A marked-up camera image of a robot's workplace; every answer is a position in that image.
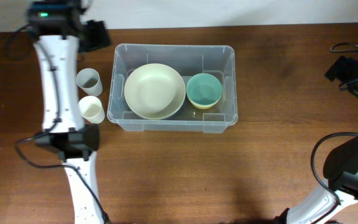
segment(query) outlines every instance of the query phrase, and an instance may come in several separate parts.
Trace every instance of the cup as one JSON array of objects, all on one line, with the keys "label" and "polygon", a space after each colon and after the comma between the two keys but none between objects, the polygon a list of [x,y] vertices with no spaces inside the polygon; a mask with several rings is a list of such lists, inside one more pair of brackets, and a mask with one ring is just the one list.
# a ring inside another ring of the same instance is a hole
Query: cup
[{"label": "cup", "polygon": [[103,91],[99,73],[95,69],[82,69],[78,72],[75,80],[77,85],[89,96],[99,96]]},{"label": "cup", "polygon": [[83,118],[90,123],[99,124],[104,120],[105,114],[102,102],[95,96],[86,96],[78,102],[78,108]]},{"label": "cup", "polygon": [[190,103],[202,110],[214,106],[222,96],[222,84],[215,76],[200,73],[187,83],[186,94]]}]

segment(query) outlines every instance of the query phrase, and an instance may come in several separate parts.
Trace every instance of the green indicator light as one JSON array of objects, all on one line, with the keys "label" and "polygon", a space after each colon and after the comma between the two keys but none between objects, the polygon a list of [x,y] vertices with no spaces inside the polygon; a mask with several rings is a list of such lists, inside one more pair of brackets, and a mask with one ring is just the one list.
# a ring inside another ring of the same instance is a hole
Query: green indicator light
[{"label": "green indicator light", "polygon": [[47,12],[40,12],[38,13],[39,17],[48,17],[48,13]]}]

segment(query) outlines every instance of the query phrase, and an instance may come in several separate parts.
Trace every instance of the clear plastic bin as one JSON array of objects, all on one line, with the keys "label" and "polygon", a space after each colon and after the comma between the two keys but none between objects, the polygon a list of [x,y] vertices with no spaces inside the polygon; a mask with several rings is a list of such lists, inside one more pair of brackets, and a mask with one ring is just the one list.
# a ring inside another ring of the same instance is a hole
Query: clear plastic bin
[{"label": "clear plastic bin", "polygon": [[[142,65],[161,63],[175,69],[187,84],[199,73],[209,73],[223,85],[219,102],[208,110],[195,108],[188,99],[165,120],[147,120],[129,109],[125,82]],[[237,122],[237,91],[234,51],[230,46],[120,44],[116,47],[107,116],[126,131],[203,131],[222,133]]]}]

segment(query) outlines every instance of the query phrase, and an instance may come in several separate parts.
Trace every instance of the teal bowl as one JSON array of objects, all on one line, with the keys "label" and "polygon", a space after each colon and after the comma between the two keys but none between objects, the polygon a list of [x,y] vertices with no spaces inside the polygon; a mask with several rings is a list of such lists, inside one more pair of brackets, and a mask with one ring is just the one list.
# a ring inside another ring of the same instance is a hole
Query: teal bowl
[{"label": "teal bowl", "polygon": [[222,97],[222,84],[213,75],[200,73],[193,76],[187,83],[187,98],[199,109],[214,106]]}]

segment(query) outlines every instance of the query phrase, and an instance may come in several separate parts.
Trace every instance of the white wall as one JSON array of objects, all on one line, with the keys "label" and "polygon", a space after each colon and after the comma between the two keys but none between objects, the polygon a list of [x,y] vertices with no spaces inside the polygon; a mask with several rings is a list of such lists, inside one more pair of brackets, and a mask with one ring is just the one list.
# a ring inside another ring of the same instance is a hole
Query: white wall
[{"label": "white wall", "polygon": [[[23,25],[30,2],[0,0],[0,31]],[[109,29],[358,22],[358,0],[94,0],[86,19]]]}]

